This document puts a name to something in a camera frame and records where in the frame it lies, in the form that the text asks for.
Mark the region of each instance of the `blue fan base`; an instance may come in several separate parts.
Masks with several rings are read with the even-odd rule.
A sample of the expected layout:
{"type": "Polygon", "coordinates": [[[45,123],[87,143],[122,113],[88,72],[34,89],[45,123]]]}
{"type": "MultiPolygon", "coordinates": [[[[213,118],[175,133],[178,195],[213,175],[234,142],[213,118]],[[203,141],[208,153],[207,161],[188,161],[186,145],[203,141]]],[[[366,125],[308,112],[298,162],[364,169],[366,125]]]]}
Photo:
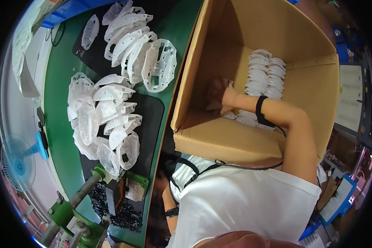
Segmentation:
{"type": "Polygon", "coordinates": [[[30,149],[32,150],[33,154],[40,153],[41,157],[44,160],[47,160],[48,153],[47,153],[47,150],[43,146],[43,140],[41,138],[40,132],[35,132],[35,140],[36,140],[36,143],[32,147],[30,147],[30,149]]]}

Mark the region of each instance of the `metal pipe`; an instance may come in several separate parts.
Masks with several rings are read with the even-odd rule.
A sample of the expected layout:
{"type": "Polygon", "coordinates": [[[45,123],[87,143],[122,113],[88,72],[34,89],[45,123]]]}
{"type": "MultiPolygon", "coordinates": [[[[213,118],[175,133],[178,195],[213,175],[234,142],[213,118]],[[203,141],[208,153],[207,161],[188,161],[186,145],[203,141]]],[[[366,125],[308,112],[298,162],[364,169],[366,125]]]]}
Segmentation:
{"type": "Polygon", "coordinates": [[[68,248],[77,248],[82,236],[83,236],[83,232],[80,230],[77,230],[68,248]]]}
{"type": "Polygon", "coordinates": [[[45,247],[50,247],[52,241],[54,240],[55,236],[60,231],[60,227],[57,226],[53,221],[48,225],[47,229],[44,231],[43,235],[41,236],[40,242],[45,247]]]}
{"type": "Polygon", "coordinates": [[[101,177],[98,174],[93,174],[69,200],[70,205],[76,208],[99,180],[101,177]]]}

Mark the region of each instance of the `black watch strap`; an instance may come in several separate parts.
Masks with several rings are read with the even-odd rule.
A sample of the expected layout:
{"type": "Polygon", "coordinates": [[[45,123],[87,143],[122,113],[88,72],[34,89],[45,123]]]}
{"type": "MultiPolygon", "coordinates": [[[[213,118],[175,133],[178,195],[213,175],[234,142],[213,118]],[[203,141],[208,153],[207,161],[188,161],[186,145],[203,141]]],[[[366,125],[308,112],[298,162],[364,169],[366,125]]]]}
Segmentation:
{"type": "Polygon", "coordinates": [[[258,122],[260,124],[270,126],[270,127],[275,127],[275,125],[268,120],[265,119],[265,115],[262,114],[261,108],[262,108],[262,103],[263,101],[267,98],[267,96],[260,96],[258,99],[258,102],[256,103],[256,116],[258,117],[258,122]]]}
{"type": "Polygon", "coordinates": [[[167,217],[174,217],[174,216],[177,216],[179,214],[179,208],[173,208],[173,209],[170,209],[168,210],[167,212],[165,212],[165,216],[167,217]]]}

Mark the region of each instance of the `cardboard box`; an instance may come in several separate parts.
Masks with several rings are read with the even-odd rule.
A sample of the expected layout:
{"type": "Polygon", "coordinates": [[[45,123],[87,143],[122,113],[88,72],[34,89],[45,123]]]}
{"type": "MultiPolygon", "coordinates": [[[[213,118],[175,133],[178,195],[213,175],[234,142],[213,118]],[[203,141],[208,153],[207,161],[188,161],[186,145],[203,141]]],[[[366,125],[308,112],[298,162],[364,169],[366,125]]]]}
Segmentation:
{"type": "Polygon", "coordinates": [[[248,56],[258,48],[287,63],[283,101],[308,113],[322,157],[335,120],[339,61],[325,34],[286,0],[203,2],[171,122],[177,151],[236,163],[283,156],[282,134],[204,111],[215,77],[233,80],[243,93],[248,56]]]}

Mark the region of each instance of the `cable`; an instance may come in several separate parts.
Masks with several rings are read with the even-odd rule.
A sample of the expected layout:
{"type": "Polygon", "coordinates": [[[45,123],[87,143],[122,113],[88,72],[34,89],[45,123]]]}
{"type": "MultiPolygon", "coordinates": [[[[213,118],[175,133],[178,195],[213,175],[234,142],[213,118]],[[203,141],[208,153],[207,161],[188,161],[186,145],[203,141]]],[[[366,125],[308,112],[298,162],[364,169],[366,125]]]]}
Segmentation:
{"type": "Polygon", "coordinates": [[[274,169],[274,168],[282,165],[283,162],[281,161],[280,163],[278,163],[278,164],[276,164],[274,166],[269,166],[269,167],[264,167],[264,168],[249,168],[249,167],[243,167],[243,166],[235,166],[235,165],[232,165],[232,164],[225,163],[225,162],[223,162],[221,160],[215,160],[215,164],[220,165],[220,166],[228,166],[228,167],[239,168],[239,169],[261,171],[261,170],[267,170],[267,169],[274,169]]]}

